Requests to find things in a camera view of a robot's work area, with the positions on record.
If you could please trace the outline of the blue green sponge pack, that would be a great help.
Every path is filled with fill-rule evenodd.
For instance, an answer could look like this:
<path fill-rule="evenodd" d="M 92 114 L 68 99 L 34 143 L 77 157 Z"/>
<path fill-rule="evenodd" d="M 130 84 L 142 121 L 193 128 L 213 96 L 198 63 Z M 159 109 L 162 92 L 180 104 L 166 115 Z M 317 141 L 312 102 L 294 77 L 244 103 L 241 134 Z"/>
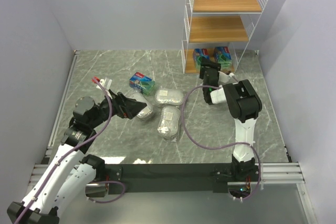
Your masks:
<path fill-rule="evenodd" d="M 209 54 L 206 48 L 195 48 L 193 50 L 194 65 L 197 70 L 200 69 L 202 58 L 209 59 Z"/>
<path fill-rule="evenodd" d="M 135 90 L 138 90 L 143 95 L 149 95 L 154 90 L 155 81 L 151 78 L 143 75 L 140 72 L 136 72 L 129 80 L 129 86 Z"/>
<path fill-rule="evenodd" d="M 232 58 L 227 46 L 215 47 L 213 52 L 215 61 L 221 65 L 221 69 L 230 71 L 232 66 Z"/>

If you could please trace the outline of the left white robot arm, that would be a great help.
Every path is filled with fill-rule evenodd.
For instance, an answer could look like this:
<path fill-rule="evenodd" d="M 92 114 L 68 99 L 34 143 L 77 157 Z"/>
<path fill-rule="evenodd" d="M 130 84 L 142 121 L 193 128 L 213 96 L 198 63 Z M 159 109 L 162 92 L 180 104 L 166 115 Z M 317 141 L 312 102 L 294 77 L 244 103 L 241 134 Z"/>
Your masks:
<path fill-rule="evenodd" d="M 7 214 L 12 223 L 59 223 L 67 205 L 89 183 L 108 189 L 112 182 L 105 161 L 88 154 L 99 135 L 95 128 L 108 125 L 115 115 L 122 119 L 136 117 L 147 104 L 125 97 L 121 92 L 105 93 L 101 103 L 91 97 L 80 98 L 54 159 L 33 189 L 20 201 L 12 202 Z"/>

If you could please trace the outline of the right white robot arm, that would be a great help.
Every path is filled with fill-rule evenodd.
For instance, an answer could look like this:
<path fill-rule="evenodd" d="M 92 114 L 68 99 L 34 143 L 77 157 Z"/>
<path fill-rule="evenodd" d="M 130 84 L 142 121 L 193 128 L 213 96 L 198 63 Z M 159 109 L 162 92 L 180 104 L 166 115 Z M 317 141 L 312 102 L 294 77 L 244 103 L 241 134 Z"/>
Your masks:
<path fill-rule="evenodd" d="M 199 70 L 203 80 L 203 96 L 207 104 L 227 103 L 235 121 L 235 142 L 229 176 L 235 180 L 245 179 L 257 171 L 254 129 L 262 102 L 249 80 L 237 80 L 234 73 L 221 71 L 221 65 L 201 58 Z"/>

